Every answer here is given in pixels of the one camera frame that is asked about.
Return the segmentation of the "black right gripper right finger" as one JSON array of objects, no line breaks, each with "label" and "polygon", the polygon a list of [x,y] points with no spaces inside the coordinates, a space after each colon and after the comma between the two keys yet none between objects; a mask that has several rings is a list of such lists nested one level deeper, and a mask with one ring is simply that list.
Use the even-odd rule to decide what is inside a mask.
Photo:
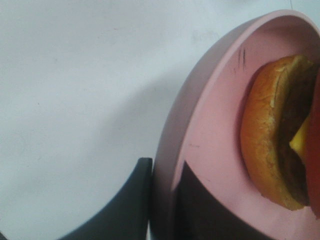
[{"label": "black right gripper right finger", "polygon": [[218,202],[183,164],[174,218],[175,240],[249,240],[248,226]]}]

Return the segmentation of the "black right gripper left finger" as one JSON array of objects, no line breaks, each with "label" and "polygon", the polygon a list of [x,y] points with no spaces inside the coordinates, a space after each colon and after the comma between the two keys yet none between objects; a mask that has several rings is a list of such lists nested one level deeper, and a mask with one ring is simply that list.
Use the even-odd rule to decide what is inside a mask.
[{"label": "black right gripper left finger", "polygon": [[139,158],[131,175],[96,215],[63,240],[145,240],[152,188],[153,160]]}]

